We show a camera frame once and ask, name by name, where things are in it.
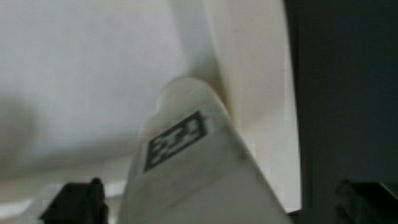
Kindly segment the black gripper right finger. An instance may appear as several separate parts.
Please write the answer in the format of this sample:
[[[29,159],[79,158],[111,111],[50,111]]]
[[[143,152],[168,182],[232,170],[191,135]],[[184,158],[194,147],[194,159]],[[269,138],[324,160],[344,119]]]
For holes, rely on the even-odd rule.
[[[398,224],[398,183],[344,180],[335,224]]]

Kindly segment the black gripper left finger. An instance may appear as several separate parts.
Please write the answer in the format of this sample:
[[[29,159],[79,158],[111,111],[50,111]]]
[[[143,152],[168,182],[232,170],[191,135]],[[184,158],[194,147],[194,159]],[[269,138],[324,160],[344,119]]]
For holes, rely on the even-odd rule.
[[[42,213],[43,224],[109,224],[106,185],[100,178],[90,182],[70,182]]]

